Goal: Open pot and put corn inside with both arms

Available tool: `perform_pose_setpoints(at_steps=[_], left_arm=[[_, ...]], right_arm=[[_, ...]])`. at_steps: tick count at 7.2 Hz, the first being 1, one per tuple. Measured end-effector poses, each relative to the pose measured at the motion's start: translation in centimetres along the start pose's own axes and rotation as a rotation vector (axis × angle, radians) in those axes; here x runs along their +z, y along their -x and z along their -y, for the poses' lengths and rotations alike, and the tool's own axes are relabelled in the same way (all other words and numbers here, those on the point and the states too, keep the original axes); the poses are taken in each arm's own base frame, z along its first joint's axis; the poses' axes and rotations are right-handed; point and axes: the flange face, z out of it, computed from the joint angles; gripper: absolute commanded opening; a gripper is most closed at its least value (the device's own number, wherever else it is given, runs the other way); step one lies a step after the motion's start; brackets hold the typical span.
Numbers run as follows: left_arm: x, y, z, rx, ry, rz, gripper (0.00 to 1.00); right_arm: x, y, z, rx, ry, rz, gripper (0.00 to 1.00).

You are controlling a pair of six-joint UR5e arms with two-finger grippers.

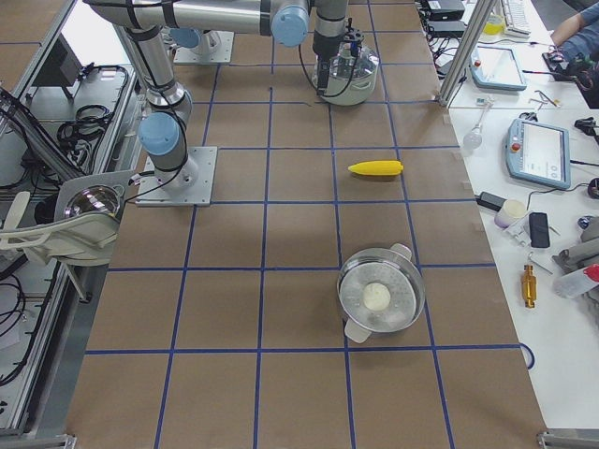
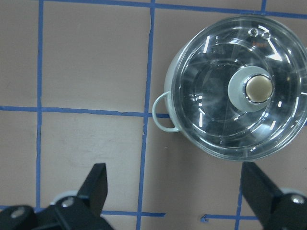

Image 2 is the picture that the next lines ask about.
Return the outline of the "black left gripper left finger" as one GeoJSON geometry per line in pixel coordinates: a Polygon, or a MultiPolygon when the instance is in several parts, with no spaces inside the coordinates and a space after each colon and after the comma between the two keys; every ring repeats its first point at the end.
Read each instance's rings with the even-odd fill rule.
{"type": "Polygon", "coordinates": [[[53,216],[99,217],[106,197],[106,164],[96,163],[78,191],[67,191],[55,198],[53,216]]]}

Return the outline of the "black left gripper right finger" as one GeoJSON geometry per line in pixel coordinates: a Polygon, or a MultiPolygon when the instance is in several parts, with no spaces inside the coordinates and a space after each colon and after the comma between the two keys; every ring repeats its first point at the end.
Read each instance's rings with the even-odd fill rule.
{"type": "Polygon", "coordinates": [[[244,162],[241,191],[263,229],[306,229],[307,196],[279,188],[254,162],[244,162]]]}

